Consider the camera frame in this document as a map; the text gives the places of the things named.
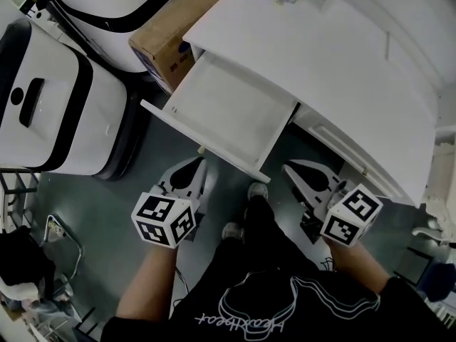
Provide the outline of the metal frame chair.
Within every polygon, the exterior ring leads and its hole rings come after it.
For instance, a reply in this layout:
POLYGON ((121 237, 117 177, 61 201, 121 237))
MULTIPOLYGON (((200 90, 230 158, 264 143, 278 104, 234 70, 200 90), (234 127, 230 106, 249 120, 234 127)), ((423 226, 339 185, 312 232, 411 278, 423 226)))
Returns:
POLYGON ((53 296, 59 295, 61 291, 65 289, 67 285, 69 285, 72 280, 78 275, 79 266, 81 261, 84 257, 84 249, 82 244, 80 243, 79 239, 77 238, 76 234, 72 231, 72 229, 57 215, 57 214, 50 214, 46 218, 46 226, 43 234, 43 239, 40 243, 42 247, 45 243, 49 243, 49 234, 53 232, 56 234, 57 239, 64 239, 67 238, 71 240, 78 250, 78 258, 73 267, 72 274, 63 282, 54 292, 53 296))

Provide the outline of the person's white shoe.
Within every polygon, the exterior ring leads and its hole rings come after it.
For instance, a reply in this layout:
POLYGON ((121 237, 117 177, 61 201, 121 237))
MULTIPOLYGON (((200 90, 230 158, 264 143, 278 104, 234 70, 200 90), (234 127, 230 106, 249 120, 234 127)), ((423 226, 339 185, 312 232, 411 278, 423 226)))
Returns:
POLYGON ((244 228, 236 222, 228 222, 222 230, 222 239, 233 238, 241 242, 244 241, 244 228))
POLYGON ((268 200, 269 191, 267 186, 262 182, 253 182, 250 184, 247 190, 247 199, 250 201, 254 197, 261 197, 264 200, 268 200))

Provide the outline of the white and black robot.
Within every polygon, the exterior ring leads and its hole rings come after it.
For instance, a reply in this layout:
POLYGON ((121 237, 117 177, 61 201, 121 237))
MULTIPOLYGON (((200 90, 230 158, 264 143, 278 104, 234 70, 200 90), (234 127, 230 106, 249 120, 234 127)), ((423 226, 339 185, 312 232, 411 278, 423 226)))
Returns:
POLYGON ((130 37, 172 0, 35 0, 95 62, 128 74, 145 72, 130 37))
POLYGON ((138 93, 28 19, 0 38, 0 163, 117 180, 149 118, 138 93))

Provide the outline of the person's black printed shirt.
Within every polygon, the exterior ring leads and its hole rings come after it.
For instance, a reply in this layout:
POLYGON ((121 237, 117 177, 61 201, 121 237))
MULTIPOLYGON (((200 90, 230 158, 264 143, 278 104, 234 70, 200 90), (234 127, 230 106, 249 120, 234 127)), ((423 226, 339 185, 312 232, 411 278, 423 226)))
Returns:
POLYGON ((114 317, 100 342, 446 342, 450 332, 403 281, 376 294, 328 271, 206 274, 168 321, 114 317))

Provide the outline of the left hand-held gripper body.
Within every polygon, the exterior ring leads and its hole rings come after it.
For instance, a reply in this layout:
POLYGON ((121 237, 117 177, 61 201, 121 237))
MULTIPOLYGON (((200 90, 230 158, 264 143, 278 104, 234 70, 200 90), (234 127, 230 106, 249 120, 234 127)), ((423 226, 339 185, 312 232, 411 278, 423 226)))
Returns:
POLYGON ((140 238, 171 249, 188 239, 204 216, 199 208, 206 179, 203 157, 191 157, 168 168, 150 191, 140 195, 131 213, 140 238))

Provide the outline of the metal frame side table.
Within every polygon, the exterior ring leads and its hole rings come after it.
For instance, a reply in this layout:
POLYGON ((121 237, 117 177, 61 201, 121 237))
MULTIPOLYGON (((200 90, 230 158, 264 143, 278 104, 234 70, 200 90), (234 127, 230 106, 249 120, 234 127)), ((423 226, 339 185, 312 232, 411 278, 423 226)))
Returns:
POLYGON ((25 168, 0 167, 0 233, 8 233, 23 224, 31 224, 26 212, 28 194, 38 189, 36 173, 25 168))

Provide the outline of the white ornate side table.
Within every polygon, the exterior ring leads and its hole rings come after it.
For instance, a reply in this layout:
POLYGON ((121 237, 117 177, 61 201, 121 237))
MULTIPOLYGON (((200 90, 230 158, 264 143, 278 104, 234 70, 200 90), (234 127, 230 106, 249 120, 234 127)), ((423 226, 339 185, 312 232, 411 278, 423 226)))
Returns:
POLYGON ((456 133, 434 147, 422 203, 430 219, 426 227, 414 228, 412 235, 423 234, 456 249, 456 133))

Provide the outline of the white hutch shelf unit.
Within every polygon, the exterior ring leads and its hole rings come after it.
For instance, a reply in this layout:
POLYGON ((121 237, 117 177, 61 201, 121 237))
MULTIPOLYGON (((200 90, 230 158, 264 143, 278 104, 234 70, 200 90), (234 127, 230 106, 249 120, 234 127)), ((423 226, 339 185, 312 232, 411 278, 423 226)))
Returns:
POLYGON ((346 1, 402 46, 437 95, 456 85, 456 0, 346 1))

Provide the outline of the person's left forearm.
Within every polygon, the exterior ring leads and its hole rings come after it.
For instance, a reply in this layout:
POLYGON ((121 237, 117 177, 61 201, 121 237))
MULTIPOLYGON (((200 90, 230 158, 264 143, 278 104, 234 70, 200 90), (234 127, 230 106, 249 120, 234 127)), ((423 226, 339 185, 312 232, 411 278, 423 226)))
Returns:
POLYGON ((115 315, 153 323, 167 320, 176 263, 176 249, 153 246, 120 298, 115 315))

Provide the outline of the person's black trousers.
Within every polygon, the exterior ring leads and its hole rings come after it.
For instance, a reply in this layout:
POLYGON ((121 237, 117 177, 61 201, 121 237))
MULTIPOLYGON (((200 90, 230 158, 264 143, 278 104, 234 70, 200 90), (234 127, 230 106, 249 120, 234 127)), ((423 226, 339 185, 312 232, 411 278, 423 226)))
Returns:
POLYGON ((281 230, 271 206, 261 195, 250 199, 244 227, 246 246, 265 269, 280 269, 300 276, 318 272, 318 267, 281 230))

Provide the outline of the brown cardboard box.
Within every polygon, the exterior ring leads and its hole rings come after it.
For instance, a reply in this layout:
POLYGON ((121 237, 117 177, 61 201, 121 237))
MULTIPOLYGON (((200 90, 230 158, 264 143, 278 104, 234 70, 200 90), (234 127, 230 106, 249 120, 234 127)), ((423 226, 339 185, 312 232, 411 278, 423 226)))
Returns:
POLYGON ((219 0, 172 0, 129 39, 157 84, 173 94, 195 64, 191 45, 183 36, 219 0))

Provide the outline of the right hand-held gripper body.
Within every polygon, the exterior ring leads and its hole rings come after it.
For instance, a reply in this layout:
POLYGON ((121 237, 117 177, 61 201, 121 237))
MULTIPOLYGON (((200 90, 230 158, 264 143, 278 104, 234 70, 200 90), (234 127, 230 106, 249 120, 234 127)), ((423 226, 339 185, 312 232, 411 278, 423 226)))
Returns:
POLYGON ((289 160, 282 171, 297 202, 304 206, 300 227, 312 243, 326 237, 352 247, 383 208, 366 186, 343 180, 320 163, 289 160))

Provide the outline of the person's right forearm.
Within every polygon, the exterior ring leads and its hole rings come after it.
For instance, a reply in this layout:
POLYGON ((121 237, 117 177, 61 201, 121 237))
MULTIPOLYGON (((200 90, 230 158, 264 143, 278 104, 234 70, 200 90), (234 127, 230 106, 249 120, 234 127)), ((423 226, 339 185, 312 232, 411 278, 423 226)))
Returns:
POLYGON ((379 294, 388 283, 388 272, 373 258, 359 242, 345 247, 329 238, 323 240, 331 250, 336 269, 353 277, 367 289, 379 294))

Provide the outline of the black frame chair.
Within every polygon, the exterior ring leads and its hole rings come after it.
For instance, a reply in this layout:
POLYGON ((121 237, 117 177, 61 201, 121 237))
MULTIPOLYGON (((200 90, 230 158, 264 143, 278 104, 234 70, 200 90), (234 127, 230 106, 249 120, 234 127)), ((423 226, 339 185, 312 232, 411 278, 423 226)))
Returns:
POLYGON ((456 265, 407 247, 393 274, 429 302, 445 300, 456 287, 456 265))

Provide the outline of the white desk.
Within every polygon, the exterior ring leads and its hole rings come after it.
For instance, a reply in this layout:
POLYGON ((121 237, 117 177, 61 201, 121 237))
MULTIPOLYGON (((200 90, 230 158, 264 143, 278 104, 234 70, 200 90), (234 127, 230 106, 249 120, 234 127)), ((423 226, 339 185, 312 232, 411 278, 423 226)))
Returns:
POLYGON ((315 110, 420 205, 439 95, 402 46, 352 4, 220 0, 185 40, 315 110))

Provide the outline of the white desk drawer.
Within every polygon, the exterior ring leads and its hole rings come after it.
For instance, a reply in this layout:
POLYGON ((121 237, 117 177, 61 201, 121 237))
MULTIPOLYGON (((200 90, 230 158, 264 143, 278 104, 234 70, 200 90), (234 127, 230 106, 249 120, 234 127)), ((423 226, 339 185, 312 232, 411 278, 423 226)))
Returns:
POLYGON ((205 52, 163 108, 142 107, 260 182, 261 168, 297 105, 282 89, 205 52))

